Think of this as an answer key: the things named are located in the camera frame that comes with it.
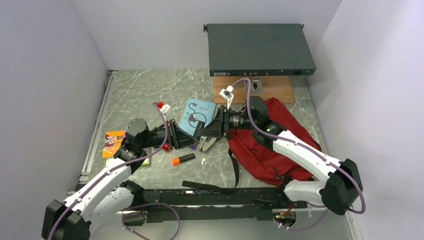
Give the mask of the light blue cat notebook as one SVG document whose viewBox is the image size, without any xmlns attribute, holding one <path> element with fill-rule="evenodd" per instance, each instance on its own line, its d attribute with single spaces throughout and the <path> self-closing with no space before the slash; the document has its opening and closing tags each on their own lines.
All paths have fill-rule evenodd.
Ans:
<svg viewBox="0 0 424 240">
<path fill-rule="evenodd" d="M 198 122 L 208 125 L 215 114 L 216 104 L 209 101 L 189 98 L 182 113 L 179 127 L 194 136 Z"/>
</svg>

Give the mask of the grey beige pliers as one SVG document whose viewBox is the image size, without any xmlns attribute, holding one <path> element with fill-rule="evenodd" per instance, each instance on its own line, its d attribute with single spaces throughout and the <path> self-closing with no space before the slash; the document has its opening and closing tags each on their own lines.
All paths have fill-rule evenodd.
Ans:
<svg viewBox="0 0 424 240">
<path fill-rule="evenodd" d="M 206 152 L 208 151 L 211 146 L 217 141 L 218 139 L 216 137 L 202 137 L 200 139 L 200 142 L 198 144 L 198 150 L 200 152 Z"/>
</svg>

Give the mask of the orange black highlighter marker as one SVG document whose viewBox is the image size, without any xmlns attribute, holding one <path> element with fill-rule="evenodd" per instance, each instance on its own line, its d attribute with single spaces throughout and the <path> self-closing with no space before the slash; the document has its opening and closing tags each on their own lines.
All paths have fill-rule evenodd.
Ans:
<svg viewBox="0 0 424 240">
<path fill-rule="evenodd" d="M 171 160 L 171 163 L 172 163 L 173 166 L 176 166 L 176 165 L 179 165 L 181 163 L 193 160 L 195 158 L 196 158 L 195 154 L 190 153 L 190 154 L 186 154 L 186 155 L 183 155 L 183 156 L 180 156 L 180 157 L 173 158 Z"/>
</svg>

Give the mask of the red fabric backpack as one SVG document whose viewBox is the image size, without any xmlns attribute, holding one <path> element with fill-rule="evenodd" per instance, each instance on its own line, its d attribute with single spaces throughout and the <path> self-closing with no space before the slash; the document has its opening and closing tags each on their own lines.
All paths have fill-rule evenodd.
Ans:
<svg viewBox="0 0 424 240">
<path fill-rule="evenodd" d="M 296 120 L 285 105 L 276 98 L 264 101 L 272 120 L 283 125 L 296 137 L 321 151 L 321 146 Z M 313 176 L 290 158 L 268 149 L 256 142 L 252 129 L 231 129 L 228 139 L 229 149 L 239 163 L 256 179 L 274 186 L 284 181 L 307 181 Z"/>
</svg>

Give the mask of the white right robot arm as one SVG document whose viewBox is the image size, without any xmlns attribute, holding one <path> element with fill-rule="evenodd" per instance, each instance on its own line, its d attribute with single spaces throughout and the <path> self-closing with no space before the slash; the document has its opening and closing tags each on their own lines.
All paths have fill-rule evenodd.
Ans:
<svg viewBox="0 0 424 240">
<path fill-rule="evenodd" d="M 254 178 L 276 186 L 276 203 L 317 203 L 343 215 L 363 200 L 357 164 L 322 152 L 320 145 L 276 98 L 252 96 L 246 107 L 220 107 L 214 120 L 202 125 L 202 137 L 226 137 L 229 154 Z"/>
</svg>

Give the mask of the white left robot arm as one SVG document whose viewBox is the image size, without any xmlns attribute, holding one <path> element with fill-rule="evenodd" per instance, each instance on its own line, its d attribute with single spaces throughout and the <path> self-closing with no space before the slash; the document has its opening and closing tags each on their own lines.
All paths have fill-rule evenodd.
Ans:
<svg viewBox="0 0 424 240">
<path fill-rule="evenodd" d="M 92 233 L 116 212 L 139 209 L 144 189 L 128 180 L 144 162 L 148 148 L 183 149 L 199 143 L 199 122 L 193 135 L 175 120 L 166 120 L 149 130 L 143 118 L 128 124 L 120 148 L 113 159 L 84 187 L 64 201 L 53 200 L 45 210 L 41 236 L 45 240 L 88 240 Z"/>
</svg>

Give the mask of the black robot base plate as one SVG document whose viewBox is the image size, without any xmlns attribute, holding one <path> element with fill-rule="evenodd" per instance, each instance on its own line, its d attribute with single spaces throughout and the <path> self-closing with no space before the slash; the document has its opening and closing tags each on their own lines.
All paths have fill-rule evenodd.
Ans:
<svg viewBox="0 0 424 240">
<path fill-rule="evenodd" d="M 194 189 L 145 189 L 126 211 L 142 212 L 147 223 L 180 219 L 271 221 L 280 212 L 304 208 L 275 187 L 236 188 L 231 193 Z"/>
</svg>

